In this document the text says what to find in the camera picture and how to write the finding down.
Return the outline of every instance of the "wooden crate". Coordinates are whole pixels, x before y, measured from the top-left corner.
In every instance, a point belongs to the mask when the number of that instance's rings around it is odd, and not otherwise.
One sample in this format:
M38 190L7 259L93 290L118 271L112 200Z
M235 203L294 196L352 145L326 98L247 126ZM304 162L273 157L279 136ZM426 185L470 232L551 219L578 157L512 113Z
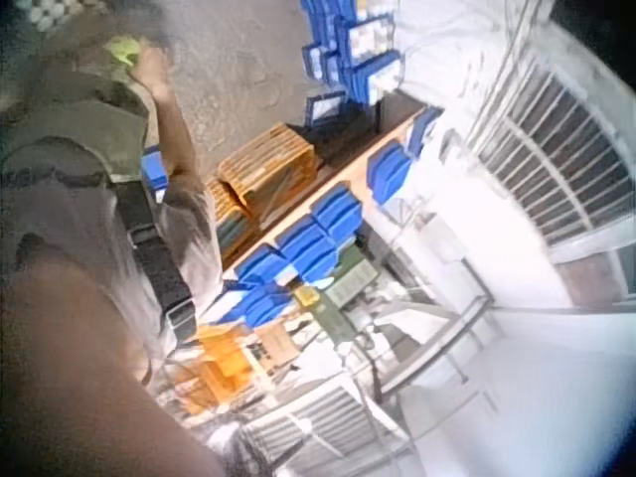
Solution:
M218 173L262 221L316 178L314 148L285 124L276 124L225 159Z
M254 235L257 223L230 186L213 179L207 187L215 198L219 249L221 258L226 259Z

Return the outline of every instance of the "backpack strap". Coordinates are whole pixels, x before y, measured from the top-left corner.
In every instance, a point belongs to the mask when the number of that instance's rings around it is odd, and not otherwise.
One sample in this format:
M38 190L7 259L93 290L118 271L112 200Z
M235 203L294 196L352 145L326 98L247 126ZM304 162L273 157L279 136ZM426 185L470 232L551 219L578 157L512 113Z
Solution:
M166 242L159 235L141 182L113 184L135 260L144 271L161 306L161 326L167 322L179 344L197 331L190 287L181 276Z

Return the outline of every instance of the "man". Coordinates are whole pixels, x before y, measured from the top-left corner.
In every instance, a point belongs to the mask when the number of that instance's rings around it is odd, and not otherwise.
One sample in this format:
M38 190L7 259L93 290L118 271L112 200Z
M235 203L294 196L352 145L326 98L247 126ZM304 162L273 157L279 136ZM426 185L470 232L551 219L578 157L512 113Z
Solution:
M143 45L130 75L154 101L170 177L152 217L200 313L222 286L214 208L161 50ZM16 475L226 475L141 384L179 338L114 183L139 167L145 108L122 84L64 72L43 79L30 108L0 153L4 464Z

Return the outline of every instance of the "cardboard box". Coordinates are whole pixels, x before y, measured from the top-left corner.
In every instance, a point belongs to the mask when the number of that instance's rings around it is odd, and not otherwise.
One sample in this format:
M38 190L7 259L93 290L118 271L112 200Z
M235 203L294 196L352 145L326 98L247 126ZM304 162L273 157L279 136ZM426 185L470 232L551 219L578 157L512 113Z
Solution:
M255 330L267 355L276 366L289 363L300 355L282 322L268 323Z

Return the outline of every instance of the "wooden shelf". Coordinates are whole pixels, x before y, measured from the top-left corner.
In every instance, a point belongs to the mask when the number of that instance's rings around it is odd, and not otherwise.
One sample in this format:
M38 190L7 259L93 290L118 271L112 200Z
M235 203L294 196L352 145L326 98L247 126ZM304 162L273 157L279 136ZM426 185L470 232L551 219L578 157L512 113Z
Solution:
M357 151L351 151L349 160L336 170L321 171L316 181L307 188L307 193L297 198L286 208L272 224L268 225L261 235L251 241L248 247L235 253L224 262L224 279L232 279L234 266L245 260L263 243L274 244L274 239L291 227L296 221L310 212L310 207L332 187L345 183L363 203L363 213L373 200L371 190L367 187L367 165L369 159L385 147L390 141L403 143L407 130L413 120L425 110L423 103L397 92L383 99L380 120L380 132L373 140Z

